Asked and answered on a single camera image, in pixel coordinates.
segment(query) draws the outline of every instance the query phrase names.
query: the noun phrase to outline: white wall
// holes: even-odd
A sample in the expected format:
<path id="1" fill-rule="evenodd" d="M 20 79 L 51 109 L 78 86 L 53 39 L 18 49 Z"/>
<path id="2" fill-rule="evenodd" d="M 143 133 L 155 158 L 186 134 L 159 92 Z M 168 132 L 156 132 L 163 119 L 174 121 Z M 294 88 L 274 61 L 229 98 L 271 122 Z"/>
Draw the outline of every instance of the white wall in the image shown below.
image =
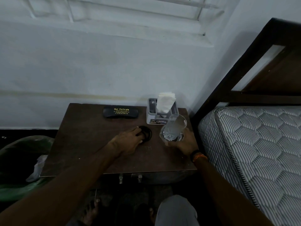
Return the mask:
<path id="1" fill-rule="evenodd" d="M 195 112 L 269 19 L 301 22 L 300 6 L 241 0 L 215 48 L 0 22 L 0 128 L 58 128 L 70 102 L 145 105 L 162 91 Z"/>

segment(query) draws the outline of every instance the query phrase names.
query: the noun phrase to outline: quilted mattress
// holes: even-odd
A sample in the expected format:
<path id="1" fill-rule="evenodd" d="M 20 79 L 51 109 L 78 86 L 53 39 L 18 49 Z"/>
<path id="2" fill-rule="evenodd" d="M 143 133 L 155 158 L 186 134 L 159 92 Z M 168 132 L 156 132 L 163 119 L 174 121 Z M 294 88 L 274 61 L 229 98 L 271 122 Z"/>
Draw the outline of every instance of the quilted mattress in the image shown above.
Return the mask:
<path id="1" fill-rule="evenodd" d="M 222 107 L 199 134 L 217 171 L 274 225 L 301 225 L 301 106 Z"/>

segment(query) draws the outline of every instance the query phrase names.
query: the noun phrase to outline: gray pants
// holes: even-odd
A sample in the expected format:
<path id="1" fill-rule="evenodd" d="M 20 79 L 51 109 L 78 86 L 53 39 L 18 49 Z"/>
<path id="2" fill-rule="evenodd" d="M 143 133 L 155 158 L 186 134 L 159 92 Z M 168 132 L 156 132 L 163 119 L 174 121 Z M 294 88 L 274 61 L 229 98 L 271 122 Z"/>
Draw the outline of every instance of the gray pants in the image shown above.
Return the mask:
<path id="1" fill-rule="evenodd" d="M 199 226 L 198 215 L 186 198 L 171 196 L 159 206 L 155 226 Z"/>

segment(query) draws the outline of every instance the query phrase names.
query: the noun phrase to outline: headboard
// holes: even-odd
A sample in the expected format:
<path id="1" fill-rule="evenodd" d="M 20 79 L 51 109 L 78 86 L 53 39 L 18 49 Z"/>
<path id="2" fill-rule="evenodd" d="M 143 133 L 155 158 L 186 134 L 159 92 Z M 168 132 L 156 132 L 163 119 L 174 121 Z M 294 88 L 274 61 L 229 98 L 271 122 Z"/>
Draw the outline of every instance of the headboard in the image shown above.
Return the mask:
<path id="1" fill-rule="evenodd" d="M 242 91 L 233 91 L 272 45 L 285 48 Z M 228 102 L 229 105 L 301 105 L 301 24 L 272 18 L 265 25 L 192 117 L 195 133 L 201 119 L 219 102 Z"/>

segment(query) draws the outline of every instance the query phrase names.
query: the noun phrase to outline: person's left hand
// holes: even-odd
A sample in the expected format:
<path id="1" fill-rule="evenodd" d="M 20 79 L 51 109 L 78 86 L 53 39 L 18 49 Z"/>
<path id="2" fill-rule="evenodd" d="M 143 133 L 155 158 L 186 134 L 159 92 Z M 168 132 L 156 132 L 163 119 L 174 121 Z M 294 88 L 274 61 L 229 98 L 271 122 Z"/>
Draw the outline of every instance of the person's left hand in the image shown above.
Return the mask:
<path id="1" fill-rule="evenodd" d="M 142 143 L 142 140 L 144 139 L 142 133 L 141 135 L 136 136 L 139 133 L 141 133 L 141 129 L 135 127 L 134 129 L 119 133 L 109 142 L 109 144 L 113 144 L 120 153 L 134 153 L 136 147 Z"/>

